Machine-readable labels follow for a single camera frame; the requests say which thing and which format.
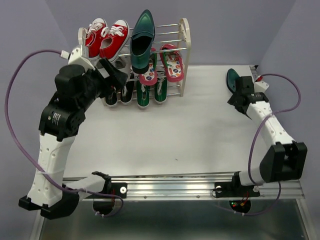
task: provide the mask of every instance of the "green high heel shoe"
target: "green high heel shoe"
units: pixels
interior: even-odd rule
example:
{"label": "green high heel shoe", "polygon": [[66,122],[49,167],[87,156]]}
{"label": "green high heel shoe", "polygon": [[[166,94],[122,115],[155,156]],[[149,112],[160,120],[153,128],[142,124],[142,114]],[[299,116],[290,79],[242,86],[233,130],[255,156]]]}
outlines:
{"label": "green high heel shoe", "polygon": [[130,42],[131,65],[135,73],[144,74],[148,71],[150,51],[154,39],[154,19],[151,12],[146,9],[134,26]]}
{"label": "green high heel shoe", "polygon": [[232,93],[236,91],[237,78],[240,78],[239,74],[233,68],[230,68],[226,73],[226,86]]}

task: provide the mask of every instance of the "green shoe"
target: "green shoe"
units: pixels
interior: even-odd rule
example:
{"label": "green shoe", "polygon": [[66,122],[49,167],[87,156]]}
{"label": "green shoe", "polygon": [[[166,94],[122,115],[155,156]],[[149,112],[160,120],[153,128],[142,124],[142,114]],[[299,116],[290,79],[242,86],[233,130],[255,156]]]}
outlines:
{"label": "green shoe", "polygon": [[145,109],[149,106],[149,93],[150,86],[146,86],[139,81],[136,81],[136,101],[139,108]]}
{"label": "green shoe", "polygon": [[236,91],[237,78],[240,78],[239,74],[233,68],[230,68],[226,74],[226,86],[231,93],[234,93]]}
{"label": "green shoe", "polygon": [[158,69],[157,70],[157,81],[154,85],[154,100],[157,104],[163,104],[167,100],[167,86],[168,81],[165,76],[165,70],[164,69]]}
{"label": "green shoe", "polygon": [[130,58],[132,70],[144,74],[149,69],[149,57],[155,39],[155,23],[149,10],[144,10],[136,22],[131,42]]}

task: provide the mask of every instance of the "black shoe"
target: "black shoe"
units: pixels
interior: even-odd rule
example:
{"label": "black shoe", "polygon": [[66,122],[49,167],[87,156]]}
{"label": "black shoe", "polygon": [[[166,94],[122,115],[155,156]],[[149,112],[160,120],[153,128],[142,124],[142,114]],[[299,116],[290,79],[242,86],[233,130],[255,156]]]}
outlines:
{"label": "black shoe", "polygon": [[118,103],[117,93],[112,92],[109,96],[106,96],[103,100],[105,101],[105,104],[109,108],[114,108]]}
{"label": "black shoe", "polygon": [[124,105],[129,105],[134,93],[135,81],[128,81],[121,90],[120,100]]}

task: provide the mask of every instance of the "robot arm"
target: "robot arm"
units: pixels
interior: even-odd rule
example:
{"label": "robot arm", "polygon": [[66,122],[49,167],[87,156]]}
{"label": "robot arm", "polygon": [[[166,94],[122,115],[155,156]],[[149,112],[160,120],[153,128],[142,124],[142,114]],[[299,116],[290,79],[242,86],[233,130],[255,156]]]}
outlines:
{"label": "robot arm", "polygon": [[[96,98],[104,98],[126,84],[128,76],[125,73],[117,70],[107,59],[101,59],[100,63],[109,74],[106,78],[86,58],[86,47],[79,45],[70,54],[68,65],[62,67],[55,77],[56,92],[44,108],[39,124],[38,164],[44,172],[36,170],[29,193],[19,200],[20,207],[41,209],[42,216],[55,219],[70,215],[78,202],[90,195],[86,192],[65,193],[44,175],[63,185],[67,157],[80,124],[86,119],[85,111]],[[110,177],[94,172],[63,187],[107,194],[110,184]]]}
{"label": "robot arm", "polygon": [[[250,76],[236,79],[235,91],[228,103],[256,126],[272,113],[268,98],[263,92],[255,92]],[[251,197],[258,197],[260,194],[253,191],[254,185],[300,179],[307,155],[306,145],[296,142],[274,115],[266,120],[260,134],[269,149],[259,167],[250,171],[254,182],[248,170],[236,172],[231,182],[217,184],[221,187],[217,198],[242,197],[246,192],[250,192]]]}

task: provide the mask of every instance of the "white table surface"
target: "white table surface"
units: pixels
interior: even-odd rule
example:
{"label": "white table surface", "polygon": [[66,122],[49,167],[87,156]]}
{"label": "white table surface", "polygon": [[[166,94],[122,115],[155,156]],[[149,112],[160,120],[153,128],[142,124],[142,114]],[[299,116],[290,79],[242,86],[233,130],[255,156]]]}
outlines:
{"label": "white table surface", "polygon": [[[165,104],[136,101],[115,108],[97,99],[70,150],[65,178],[99,171],[111,176],[220,173],[245,170],[257,130],[254,123],[227,104],[227,70],[251,76],[248,65],[190,66],[184,96]],[[267,146],[259,136],[252,165]]]}

